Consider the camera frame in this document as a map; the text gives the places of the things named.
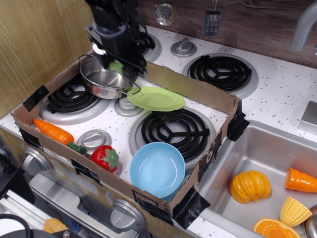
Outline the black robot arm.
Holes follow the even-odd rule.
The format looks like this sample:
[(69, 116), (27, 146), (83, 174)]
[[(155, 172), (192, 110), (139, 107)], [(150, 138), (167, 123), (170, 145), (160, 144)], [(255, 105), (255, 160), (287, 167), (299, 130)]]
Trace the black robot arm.
[(121, 73), (126, 84), (143, 76), (147, 62), (141, 47), (146, 43), (146, 29), (138, 16), (137, 0), (87, 0), (93, 23), (86, 27), (93, 50), (103, 68), (113, 68), (113, 62), (122, 64)]

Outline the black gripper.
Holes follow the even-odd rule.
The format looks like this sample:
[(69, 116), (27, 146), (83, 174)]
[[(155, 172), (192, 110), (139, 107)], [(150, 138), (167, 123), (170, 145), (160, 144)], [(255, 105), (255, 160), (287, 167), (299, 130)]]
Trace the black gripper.
[(127, 24), (111, 32), (93, 23), (86, 26), (86, 31), (103, 68), (109, 68), (113, 61), (123, 64), (122, 76), (126, 86), (133, 84), (138, 77), (147, 75), (146, 60), (138, 44), (131, 37)]

